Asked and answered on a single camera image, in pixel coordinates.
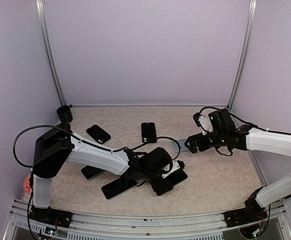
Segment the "light blue phone case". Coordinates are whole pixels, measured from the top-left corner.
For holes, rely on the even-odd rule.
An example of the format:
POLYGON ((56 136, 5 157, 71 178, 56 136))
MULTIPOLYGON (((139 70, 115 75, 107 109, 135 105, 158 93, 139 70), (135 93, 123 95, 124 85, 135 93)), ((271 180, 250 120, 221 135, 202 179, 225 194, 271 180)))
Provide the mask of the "light blue phone case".
POLYGON ((172 141, 172 149, 175 153, 180 152, 188 152, 189 149, 185 146, 186 139, 178 139, 176 141, 172 141))

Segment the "black phone teal edge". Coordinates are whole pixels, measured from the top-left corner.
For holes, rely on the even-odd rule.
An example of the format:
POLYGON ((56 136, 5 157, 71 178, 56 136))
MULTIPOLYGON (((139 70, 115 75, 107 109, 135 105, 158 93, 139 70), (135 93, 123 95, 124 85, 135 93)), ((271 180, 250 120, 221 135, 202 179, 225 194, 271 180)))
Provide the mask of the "black phone teal edge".
POLYGON ((182 169, 179 169, 179 170, 171 173, 167 177, 167 180, 169 181, 170 184, 172 184, 173 187, 175 187, 176 185, 185 181, 187 178, 188 178, 188 175, 182 169))

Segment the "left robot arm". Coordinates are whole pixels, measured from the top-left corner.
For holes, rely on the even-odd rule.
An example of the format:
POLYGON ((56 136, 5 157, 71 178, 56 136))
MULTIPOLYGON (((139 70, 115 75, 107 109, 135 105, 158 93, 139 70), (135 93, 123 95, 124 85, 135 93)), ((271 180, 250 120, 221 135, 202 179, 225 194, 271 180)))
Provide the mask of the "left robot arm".
POLYGON ((175 185, 170 176, 177 167, 164 148, 157 147, 149 153, 135 152, 127 147, 114 149, 57 126, 36 140, 32 167, 35 213, 46 223, 56 217, 55 210, 50 207, 52 179, 66 162, 112 173, 119 177, 125 190, 142 180, 150 183, 153 191, 161 196, 175 185))

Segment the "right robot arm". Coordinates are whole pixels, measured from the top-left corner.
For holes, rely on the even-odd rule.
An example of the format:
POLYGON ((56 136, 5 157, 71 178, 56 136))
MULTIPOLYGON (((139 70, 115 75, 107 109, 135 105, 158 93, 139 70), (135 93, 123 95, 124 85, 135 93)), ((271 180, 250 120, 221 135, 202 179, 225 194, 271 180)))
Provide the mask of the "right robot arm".
MULTIPOLYGON (((195 154, 209 149, 227 148, 228 156, 234 150, 249 151, 263 154, 267 157, 284 157, 291 159, 291 132, 281 132, 264 129, 251 122, 242 121, 236 126, 235 115, 226 108, 212 108, 205 115, 202 110, 193 115, 201 132, 189 136, 185 147, 195 154)), ((291 172, 251 194, 241 211, 241 218, 252 222, 265 208, 272 203, 291 197, 291 172)))

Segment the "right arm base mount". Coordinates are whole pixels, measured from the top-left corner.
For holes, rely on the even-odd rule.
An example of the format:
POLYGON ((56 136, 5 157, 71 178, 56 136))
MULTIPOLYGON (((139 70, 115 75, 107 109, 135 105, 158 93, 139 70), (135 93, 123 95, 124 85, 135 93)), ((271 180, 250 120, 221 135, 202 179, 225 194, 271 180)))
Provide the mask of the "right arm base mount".
POLYGON ((228 228, 261 221, 268 217, 265 207, 261 207, 254 198, 244 202, 245 207, 224 212, 228 228))

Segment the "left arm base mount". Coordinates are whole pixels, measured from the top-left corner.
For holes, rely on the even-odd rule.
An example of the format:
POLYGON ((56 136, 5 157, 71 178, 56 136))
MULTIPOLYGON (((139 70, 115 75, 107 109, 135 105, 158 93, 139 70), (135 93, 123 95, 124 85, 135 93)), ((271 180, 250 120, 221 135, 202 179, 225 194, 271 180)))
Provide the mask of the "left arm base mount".
POLYGON ((40 223, 52 225, 55 227, 69 228, 73 213, 70 211, 48 208, 37 208, 32 206, 29 218, 40 223))

